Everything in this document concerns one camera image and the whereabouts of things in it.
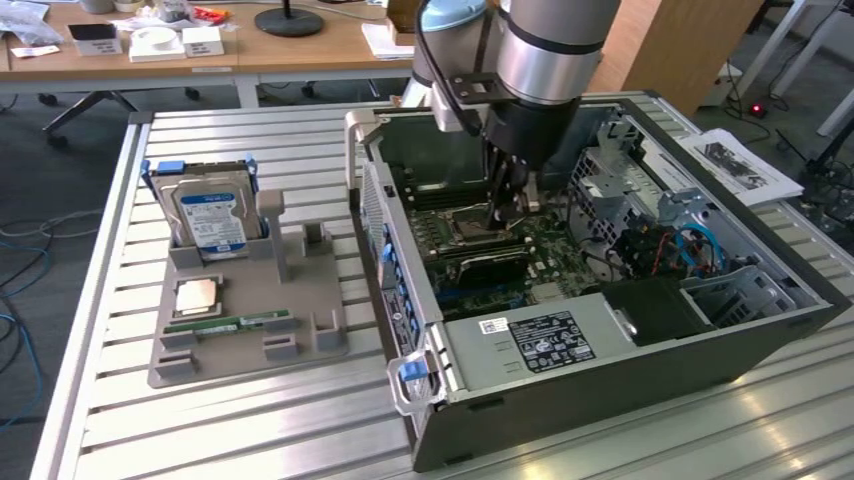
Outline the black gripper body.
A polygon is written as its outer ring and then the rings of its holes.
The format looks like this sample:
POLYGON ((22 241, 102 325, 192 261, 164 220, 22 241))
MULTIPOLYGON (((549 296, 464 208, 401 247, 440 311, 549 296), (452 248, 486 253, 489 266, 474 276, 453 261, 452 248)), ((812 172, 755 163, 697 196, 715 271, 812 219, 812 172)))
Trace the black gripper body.
POLYGON ((541 168, 557 151, 580 102, 575 98, 559 105, 521 100, 492 104, 482 130, 488 158, 515 157, 529 168, 541 168))

